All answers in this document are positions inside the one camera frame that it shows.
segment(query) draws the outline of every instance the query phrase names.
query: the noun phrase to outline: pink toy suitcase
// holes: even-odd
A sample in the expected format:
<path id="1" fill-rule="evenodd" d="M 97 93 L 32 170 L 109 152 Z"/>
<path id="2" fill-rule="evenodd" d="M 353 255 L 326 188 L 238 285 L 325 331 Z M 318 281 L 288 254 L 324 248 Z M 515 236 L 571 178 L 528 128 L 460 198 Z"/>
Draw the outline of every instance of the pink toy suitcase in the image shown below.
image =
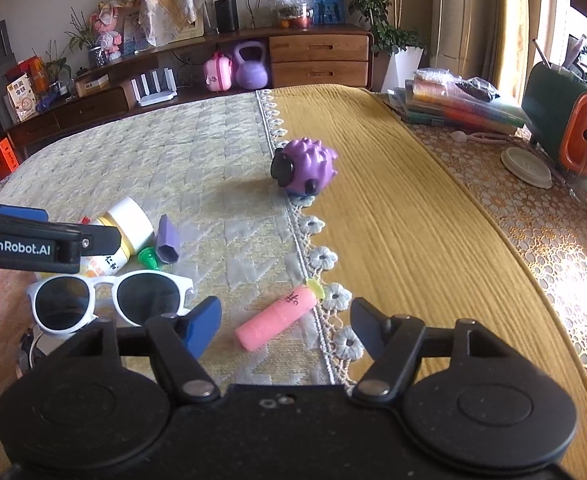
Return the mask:
<path id="1" fill-rule="evenodd" d="M 218 50 L 205 63 L 205 83 L 209 92 L 222 92 L 232 87 L 232 60 Z"/>

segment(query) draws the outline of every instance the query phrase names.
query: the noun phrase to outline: white sunglasses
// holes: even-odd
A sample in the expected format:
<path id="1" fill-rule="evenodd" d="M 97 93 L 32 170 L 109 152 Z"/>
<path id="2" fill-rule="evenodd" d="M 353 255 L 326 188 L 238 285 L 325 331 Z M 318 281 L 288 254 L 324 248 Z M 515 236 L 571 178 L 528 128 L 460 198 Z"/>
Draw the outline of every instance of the white sunglasses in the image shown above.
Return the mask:
<path id="1" fill-rule="evenodd" d="M 48 334 L 67 336 L 96 319 L 96 287 L 111 285 L 116 311 L 126 322 L 141 326 L 160 314 L 184 316 L 189 278 L 158 270 L 134 270 L 122 276 L 86 278 L 79 274 L 57 274 L 27 287 L 36 323 Z"/>

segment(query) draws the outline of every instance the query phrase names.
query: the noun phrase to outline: green bottle cap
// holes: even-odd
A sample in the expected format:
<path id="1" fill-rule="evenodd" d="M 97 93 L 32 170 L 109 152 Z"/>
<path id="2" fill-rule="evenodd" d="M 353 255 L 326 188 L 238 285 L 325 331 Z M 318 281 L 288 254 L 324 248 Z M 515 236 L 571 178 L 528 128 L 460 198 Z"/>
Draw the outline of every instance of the green bottle cap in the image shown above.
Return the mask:
<path id="1" fill-rule="evenodd" d="M 138 261 L 150 270 L 158 270 L 158 257 L 153 247 L 145 247 L 138 253 Z"/>
<path id="2" fill-rule="evenodd" d="M 311 289 L 311 291 L 314 293 L 316 298 L 318 298 L 319 300 L 325 299 L 325 289 L 322 288 L 322 285 L 320 285 L 320 282 L 311 278 L 311 279 L 307 280 L 305 285 L 307 285 Z"/>

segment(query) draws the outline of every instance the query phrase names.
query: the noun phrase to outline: sunglasses frame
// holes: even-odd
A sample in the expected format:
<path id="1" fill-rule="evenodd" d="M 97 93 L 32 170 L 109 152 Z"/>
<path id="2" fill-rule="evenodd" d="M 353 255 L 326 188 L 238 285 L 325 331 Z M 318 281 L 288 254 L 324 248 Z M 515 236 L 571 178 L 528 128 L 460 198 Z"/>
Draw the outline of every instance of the sunglasses frame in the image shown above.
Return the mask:
<path id="1" fill-rule="evenodd" d="M 31 313 L 34 316 L 34 320 L 38 326 L 43 330 L 43 332 L 53 335 L 53 336 L 69 336 L 78 330 L 80 330 L 83 326 L 89 324 L 91 321 L 96 319 L 98 316 L 94 314 L 96 310 L 96 287 L 99 285 L 111 285 L 111 299 L 114 304 L 114 308 L 117 311 L 118 315 L 124 319 L 126 322 L 133 326 L 140 326 L 138 323 L 134 323 L 128 317 L 125 316 L 120 305 L 118 304 L 118 287 L 127 279 L 135 276 L 136 274 L 159 274 L 160 276 L 164 276 L 173 282 L 176 287 L 178 288 L 178 292 L 180 294 L 180 302 L 177 312 L 175 313 L 177 316 L 184 316 L 187 312 L 189 312 L 189 308 L 185 306 L 185 296 L 187 295 L 188 290 L 194 289 L 194 282 L 190 278 L 185 278 L 184 276 L 177 276 L 176 274 L 168 274 L 166 272 L 161 272 L 160 270 L 133 270 L 132 272 L 127 272 L 126 274 L 122 274 L 121 276 L 96 276 L 94 278 L 88 278 L 87 276 L 82 276 L 80 274 L 56 274 L 55 276 L 50 276 L 44 280 L 41 280 L 36 283 L 32 283 L 27 287 L 27 295 L 31 300 Z M 48 282 L 52 280 L 57 280 L 58 278 L 75 278 L 77 280 L 82 281 L 90 293 L 89 303 L 87 305 L 87 310 L 83 314 L 82 318 L 72 327 L 65 328 L 64 330 L 52 330 L 46 327 L 38 317 L 36 313 L 36 297 L 38 295 L 38 291 Z"/>

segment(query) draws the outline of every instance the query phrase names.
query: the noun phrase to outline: metal rivet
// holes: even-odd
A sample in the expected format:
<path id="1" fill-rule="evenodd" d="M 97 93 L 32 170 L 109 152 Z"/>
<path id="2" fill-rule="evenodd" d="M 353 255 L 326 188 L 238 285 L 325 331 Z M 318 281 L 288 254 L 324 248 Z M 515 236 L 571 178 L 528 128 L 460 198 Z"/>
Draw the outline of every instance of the metal rivet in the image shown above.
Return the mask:
<path id="1" fill-rule="evenodd" d="M 192 397 L 208 397 L 216 390 L 216 386 L 209 381 L 194 379 L 182 385 L 182 391 Z"/>
<path id="2" fill-rule="evenodd" d="M 273 410 L 278 407 L 278 403 L 273 399 L 260 399 L 259 405 L 267 410 Z"/>
<path id="3" fill-rule="evenodd" d="M 295 399 L 292 396 L 288 396 L 288 395 L 283 395 L 278 397 L 278 402 L 280 404 L 293 404 L 295 402 Z"/>
<path id="4" fill-rule="evenodd" d="M 370 397 L 381 397 L 389 393 L 390 386 L 385 381 L 366 379 L 358 383 L 358 391 Z"/>

